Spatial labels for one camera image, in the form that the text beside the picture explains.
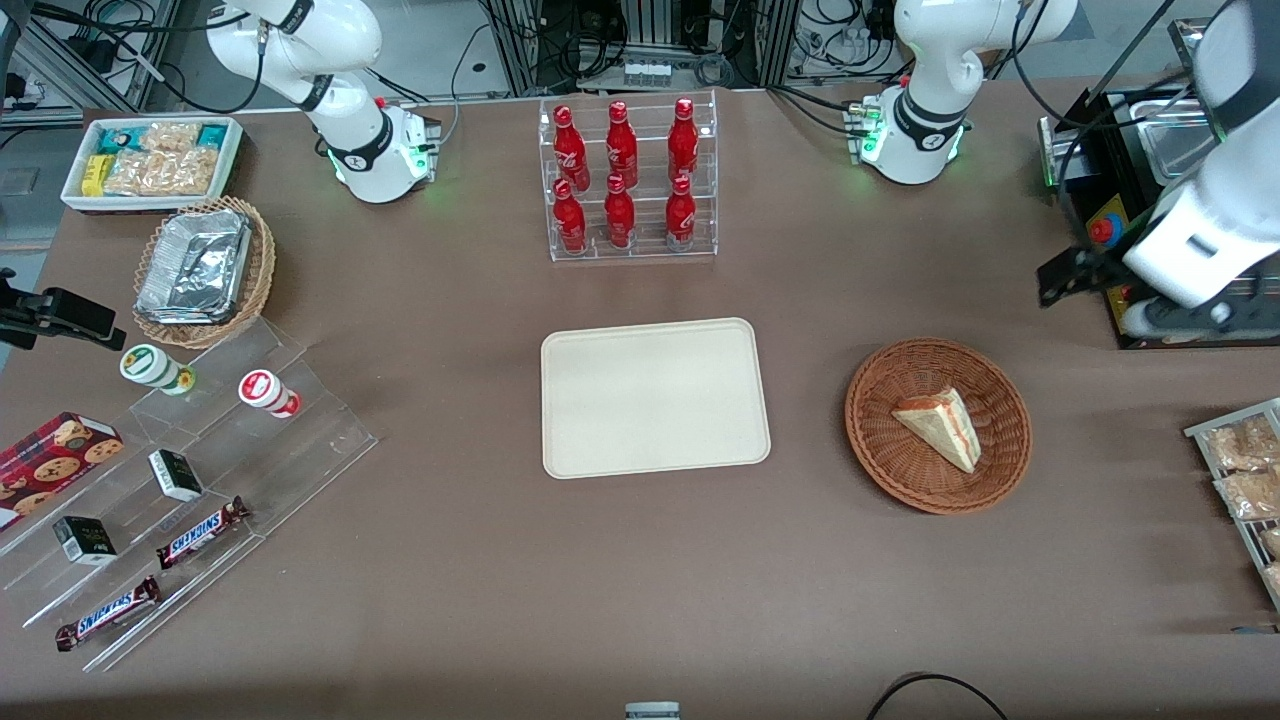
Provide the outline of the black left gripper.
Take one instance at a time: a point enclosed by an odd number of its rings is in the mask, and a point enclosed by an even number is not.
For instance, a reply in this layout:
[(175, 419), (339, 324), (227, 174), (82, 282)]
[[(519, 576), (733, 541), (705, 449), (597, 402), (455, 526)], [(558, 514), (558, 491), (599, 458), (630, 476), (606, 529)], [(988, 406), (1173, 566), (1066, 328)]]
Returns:
[(1037, 302), (1044, 309), (1078, 293), (1134, 284), (1137, 274), (1123, 263), (1115, 249), (1073, 246), (1038, 266), (1036, 281)]

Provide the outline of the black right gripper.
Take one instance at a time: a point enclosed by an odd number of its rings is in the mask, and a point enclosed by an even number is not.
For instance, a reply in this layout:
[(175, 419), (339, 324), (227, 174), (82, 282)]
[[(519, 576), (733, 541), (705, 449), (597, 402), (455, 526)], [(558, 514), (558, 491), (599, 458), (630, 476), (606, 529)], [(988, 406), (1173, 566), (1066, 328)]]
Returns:
[(1, 342), (32, 350), (38, 337), (67, 337), (119, 352), (127, 333), (114, 327), (116, 314), (68, 290), (51, 287), (42, 293), (17, 290), (17, 273), (1, 269)]

